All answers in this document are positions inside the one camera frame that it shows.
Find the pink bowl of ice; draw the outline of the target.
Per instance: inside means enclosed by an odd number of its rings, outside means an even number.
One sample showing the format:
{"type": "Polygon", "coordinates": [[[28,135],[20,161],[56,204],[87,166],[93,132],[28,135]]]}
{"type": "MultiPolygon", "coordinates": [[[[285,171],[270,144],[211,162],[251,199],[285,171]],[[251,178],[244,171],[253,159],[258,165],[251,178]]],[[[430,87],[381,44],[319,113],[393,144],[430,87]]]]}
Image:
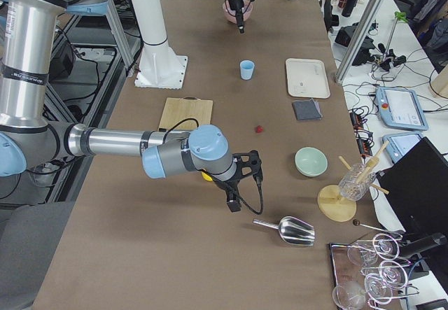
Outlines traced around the pink bowl of ice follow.
{"type": "MultiPolygon", "coordinates": [[[[223,13],[224,13],[225,18],[229,22],[231,22],[233,24],[236,24],[237,23],[237,19],[236,19],[236,16],[235,16],[236,13],[235,13],[234,10],[232,10],[230,8],[230,5],[229,5],[228,1],[225,1],[223,3],[222,8],[223,8],[223,13]]],[[[252,10],[253,10],[253,4],[249,0],[245,0],[244,1],[244,7],[242,8],[243,20],[244,21],[247,21],[250,18],[252,10]]]]}

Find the light blue plastic cup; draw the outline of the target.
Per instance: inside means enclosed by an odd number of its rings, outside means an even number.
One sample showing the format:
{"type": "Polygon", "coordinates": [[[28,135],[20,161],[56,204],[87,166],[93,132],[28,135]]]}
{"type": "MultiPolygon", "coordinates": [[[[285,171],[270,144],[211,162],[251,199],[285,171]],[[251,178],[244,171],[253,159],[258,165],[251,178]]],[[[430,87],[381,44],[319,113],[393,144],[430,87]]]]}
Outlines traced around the light blue plastic cup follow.
{"type": "Polygon", "coordinates": [[[242,60],[239,63],[240,77],[242,80],[250,80],[253,76],[255,63],[249,59],[242,60]]]}

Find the steel ice scoop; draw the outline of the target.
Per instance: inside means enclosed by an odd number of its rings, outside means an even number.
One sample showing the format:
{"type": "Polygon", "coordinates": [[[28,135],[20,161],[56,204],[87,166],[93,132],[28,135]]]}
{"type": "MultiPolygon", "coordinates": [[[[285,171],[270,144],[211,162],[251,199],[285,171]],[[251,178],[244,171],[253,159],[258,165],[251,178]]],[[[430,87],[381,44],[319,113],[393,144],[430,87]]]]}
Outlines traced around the steel ice scoop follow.
{"type": "Polygon", "coordinates": [[[315,229],[309,223],[293,216],[285,216],[279,224],[269,223],[260,219],[253,219],[253,223],[276,230],[287,244],[295,246],[313,246],[315,229]]]}

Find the wooden cup tree stand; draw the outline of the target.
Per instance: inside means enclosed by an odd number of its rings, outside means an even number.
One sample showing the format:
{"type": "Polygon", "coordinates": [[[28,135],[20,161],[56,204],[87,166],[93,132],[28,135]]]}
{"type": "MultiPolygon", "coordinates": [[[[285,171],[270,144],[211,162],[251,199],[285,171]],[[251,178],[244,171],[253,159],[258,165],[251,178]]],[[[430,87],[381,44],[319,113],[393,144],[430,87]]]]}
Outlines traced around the wooden cup tree stand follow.
{"type": "Polygon", "coordinates": [[[351,220],[356,214],[356,201],[361,199],[372,186],[385,194],[389,191],[373,183],[373,169],[379,163],[379,156],[389,145],[386,141],[366,164],[350,165],[342,156],[339,160],[348,169],[337,185],[327,185],[318,193],[318,206],[323,214],[337,222],[351,220]]]}

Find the mint green bowl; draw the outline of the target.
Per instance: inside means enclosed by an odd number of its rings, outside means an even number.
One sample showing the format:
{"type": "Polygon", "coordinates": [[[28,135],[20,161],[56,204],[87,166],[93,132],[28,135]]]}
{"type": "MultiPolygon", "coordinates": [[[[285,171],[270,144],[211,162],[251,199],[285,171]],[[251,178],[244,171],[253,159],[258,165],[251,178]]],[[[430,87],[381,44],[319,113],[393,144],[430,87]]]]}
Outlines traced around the mint green bowl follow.
{"type": "Polygon", "coordinates": [[[295,167],[304,176],[316,177],[326,172],[328,161],[319,149],[304,147],[295,153],[295,167]]]}

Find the cream rabbit serving tray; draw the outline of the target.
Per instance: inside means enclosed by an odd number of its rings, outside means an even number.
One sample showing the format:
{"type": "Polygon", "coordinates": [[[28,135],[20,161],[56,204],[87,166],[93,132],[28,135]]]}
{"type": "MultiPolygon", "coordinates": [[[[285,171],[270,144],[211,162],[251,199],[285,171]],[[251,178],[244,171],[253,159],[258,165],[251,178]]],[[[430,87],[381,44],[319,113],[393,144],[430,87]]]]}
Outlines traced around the cream rabbit serving tray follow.
{"type": "Polygon", "coordinates": [[[317,59],[286,60],[288,94],[292,97],[327,99],[330,88],[325,65],[317,59]]]}

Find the bamboo cutting board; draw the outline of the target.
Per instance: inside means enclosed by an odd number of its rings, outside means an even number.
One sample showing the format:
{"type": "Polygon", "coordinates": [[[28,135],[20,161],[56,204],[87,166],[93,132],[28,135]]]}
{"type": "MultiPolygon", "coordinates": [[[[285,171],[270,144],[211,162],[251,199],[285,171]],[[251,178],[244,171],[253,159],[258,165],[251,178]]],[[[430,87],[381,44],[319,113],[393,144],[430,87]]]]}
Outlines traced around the bamboo cutting board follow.
{"type": "Polygon", "coordinates": [[[194,118],[199,125],[209,125],[213,101],[197,98],[173,98],[165,101],[159,129],[168,130],[186,118],[194,118]]]}

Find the grey folded cloth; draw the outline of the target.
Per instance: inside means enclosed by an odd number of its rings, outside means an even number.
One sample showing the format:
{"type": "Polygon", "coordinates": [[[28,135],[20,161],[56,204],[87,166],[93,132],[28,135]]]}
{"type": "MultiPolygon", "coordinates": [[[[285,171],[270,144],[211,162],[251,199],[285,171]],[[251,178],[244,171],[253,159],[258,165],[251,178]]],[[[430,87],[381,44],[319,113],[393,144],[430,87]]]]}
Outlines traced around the grey folded cloth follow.
{"type": "Polygon", "coordinates": [[[320,120],[323,117],[319,103],[314,99],[294,101],[292,105],[297,120],[320,120]]]}

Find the clear glass mug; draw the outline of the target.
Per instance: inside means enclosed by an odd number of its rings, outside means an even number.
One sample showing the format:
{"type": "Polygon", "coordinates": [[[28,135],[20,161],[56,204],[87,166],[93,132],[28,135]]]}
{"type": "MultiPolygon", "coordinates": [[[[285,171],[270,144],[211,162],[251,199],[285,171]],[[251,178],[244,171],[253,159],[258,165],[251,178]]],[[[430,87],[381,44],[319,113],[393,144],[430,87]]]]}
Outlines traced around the clear glass mug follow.
{"type": "Polygon", "coordinates": [[[370,172],[361,181],[357,181],[358,177],[364,172],[365,165],[358,163],[354,164],[346,175],[339,182],[339,193],[344,198],[351,201],[358,201],[368,191],[370,185],[375,180],[375,174],[370,172]]]}

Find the wine glass rack tray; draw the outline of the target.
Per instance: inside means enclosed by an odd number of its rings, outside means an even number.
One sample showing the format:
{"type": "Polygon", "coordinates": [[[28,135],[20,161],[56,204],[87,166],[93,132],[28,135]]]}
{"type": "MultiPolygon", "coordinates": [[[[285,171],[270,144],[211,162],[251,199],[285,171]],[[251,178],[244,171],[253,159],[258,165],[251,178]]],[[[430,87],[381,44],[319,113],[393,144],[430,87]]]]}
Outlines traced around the wine glass rack tray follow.
{"type": "Polygon", "coordinates": [[[394,301],[419,294],[410,283],[400,257],[398,240],[388,233],[350,244],[329,244],[335,287],[332,299],[338,309],[385,309],[394,301]]]}

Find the blue teach pendant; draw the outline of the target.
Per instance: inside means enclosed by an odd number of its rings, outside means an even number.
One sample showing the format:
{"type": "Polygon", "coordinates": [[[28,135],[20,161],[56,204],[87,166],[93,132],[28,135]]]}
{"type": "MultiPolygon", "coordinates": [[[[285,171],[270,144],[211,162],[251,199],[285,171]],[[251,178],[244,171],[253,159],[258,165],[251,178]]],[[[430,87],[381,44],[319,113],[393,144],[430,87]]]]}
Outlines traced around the blue teach pendant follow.
{"type": "Polygon", "coordinates": [[[398,134],[387,134],[381,139],[383,143],[388,142],[386,152],[392,163],[398,162],[423,138],[420,132],[404,132],[398,134]]]}
{"type": "Polygon", "coordinates": [[[376,100],[379,117],[387,127],[415,131],[429,129],[417,94],[413,90],[378,87],[376,100]]]}

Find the black monitor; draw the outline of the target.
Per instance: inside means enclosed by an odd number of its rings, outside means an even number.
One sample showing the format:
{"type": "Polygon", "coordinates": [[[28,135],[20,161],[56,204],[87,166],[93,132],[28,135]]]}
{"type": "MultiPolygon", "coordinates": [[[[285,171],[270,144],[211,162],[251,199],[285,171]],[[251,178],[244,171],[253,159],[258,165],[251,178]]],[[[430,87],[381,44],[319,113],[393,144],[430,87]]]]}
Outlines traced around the black monitor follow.
{"type": "Polygon", "coordinates": [[[379,183],[406,231],[447,235],[447,160],[428,138],[379,172],[379,183]]]}

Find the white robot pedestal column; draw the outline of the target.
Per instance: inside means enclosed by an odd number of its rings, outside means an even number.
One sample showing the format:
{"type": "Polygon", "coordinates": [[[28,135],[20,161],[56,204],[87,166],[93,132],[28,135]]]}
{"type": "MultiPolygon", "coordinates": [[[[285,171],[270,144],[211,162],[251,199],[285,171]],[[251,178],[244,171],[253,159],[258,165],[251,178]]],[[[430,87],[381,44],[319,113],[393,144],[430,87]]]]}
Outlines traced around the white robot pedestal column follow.
{"type": "Polygon", "coordinates": [[[180,90],[188,58],[169,45],[160,0],[132,0],[143,49],[135,85],[180,90]]]}

